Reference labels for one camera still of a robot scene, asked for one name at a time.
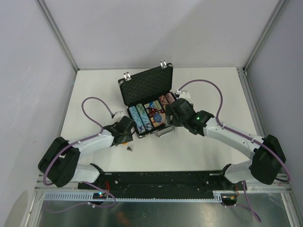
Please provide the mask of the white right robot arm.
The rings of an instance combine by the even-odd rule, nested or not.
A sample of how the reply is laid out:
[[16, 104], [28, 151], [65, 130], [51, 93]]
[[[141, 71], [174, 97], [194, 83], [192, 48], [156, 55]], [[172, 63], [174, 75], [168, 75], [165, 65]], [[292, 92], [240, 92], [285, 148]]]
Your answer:
[[220, 141], [248, 158], [242, 163], [224, 167], [223, 175], [218, 178], [218, 184], [224, 190], [241, 181], [258, 180], [271, 185], [280, 170], [286, 168], [286, 157], [275, 136], [264, 138], [229, 127], [209, 112], [196, 112], [193, 105], [183, 98], [166, 105], [165, 111], [167, 125], [184, 127], [194, 135]]

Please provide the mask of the blue card deck box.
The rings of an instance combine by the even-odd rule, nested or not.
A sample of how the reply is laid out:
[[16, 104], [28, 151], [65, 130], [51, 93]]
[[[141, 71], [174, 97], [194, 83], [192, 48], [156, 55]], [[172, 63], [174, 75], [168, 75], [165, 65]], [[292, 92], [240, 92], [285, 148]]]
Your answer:
[[143, 105], [145, 110], [147, 111], [147, 107], [153, 107], [153, 108], [157, 108], [157, 110], [159, 111], [161, 109], [161, 106], [159, 104], [159, 101], [152, 101], [152, 102], [148, 102], [146, 104]]

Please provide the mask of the triangular all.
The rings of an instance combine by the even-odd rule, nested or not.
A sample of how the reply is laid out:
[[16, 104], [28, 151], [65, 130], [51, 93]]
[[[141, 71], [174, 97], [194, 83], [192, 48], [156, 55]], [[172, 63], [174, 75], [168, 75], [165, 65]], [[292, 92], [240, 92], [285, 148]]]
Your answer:
[[153, 117], [157, 113], [157, 108], [147, 107], [147, 112], [150, 117]]

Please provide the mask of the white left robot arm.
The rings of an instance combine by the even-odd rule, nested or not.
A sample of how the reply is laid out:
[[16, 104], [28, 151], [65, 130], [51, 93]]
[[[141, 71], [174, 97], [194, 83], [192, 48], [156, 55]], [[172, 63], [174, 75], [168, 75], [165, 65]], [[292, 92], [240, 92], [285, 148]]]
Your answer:
[[94, 189], [101, 188], [105, 178], [95, 164], [79, 164], [80, 158], [103, 148], [118, 146], [133, 140], [135, 121], [123, 116], [119, 122], [101, 128], [97, 134], [69, 141], [56, 138], [38, 164], [46, 186], [64, 187], [69, 182], [86, 181]]

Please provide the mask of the red card deck box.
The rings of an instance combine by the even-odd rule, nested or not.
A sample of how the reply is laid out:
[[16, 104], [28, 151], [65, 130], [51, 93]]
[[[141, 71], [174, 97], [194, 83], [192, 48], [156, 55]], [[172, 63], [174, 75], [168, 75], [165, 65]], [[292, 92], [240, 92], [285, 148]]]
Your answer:
[[165, 113], [156, 113], [150, 118], [154, 128], [157, 128], [161, 125], [165, 125]]

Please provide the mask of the blue small blind button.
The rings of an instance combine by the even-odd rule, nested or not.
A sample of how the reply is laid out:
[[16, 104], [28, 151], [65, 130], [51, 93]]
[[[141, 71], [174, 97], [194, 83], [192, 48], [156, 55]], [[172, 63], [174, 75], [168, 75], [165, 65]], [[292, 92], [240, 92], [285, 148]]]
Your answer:
[[156, 113], [153, 117], [154, 121], [161, 124], [163, 123], [163, 118], [162, 115], [160, 113]]

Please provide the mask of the clear dealer button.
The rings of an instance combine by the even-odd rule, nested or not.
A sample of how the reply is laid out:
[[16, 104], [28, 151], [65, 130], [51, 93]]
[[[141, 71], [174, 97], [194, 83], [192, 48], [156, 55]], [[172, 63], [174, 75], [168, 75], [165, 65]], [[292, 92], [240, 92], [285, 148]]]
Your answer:
[[169, 113], [165, 113], [165, 125], [167, 127], [171, 126], [171, 114]]

